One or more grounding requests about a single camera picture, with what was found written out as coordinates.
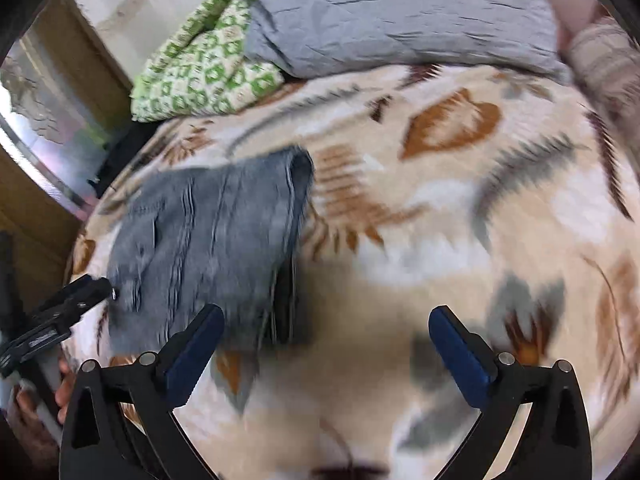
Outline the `person's left hand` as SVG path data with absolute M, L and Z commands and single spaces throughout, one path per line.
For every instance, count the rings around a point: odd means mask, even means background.
M 55 391 L 54 400 L 58 407 L 56 417 L 63 425 L 66 419 L 68 404 L 72 397 L 76 375 L 64 356 L 58 358 L 61 383 Z M 49 471 L 58 468 L 58 444 L 43 425 L 37 414 L 35 393 L 20 385 L 12 389 L 11 404 L 6 411 L 8 423 L 17 441 L 29 457 L 35 470 Z

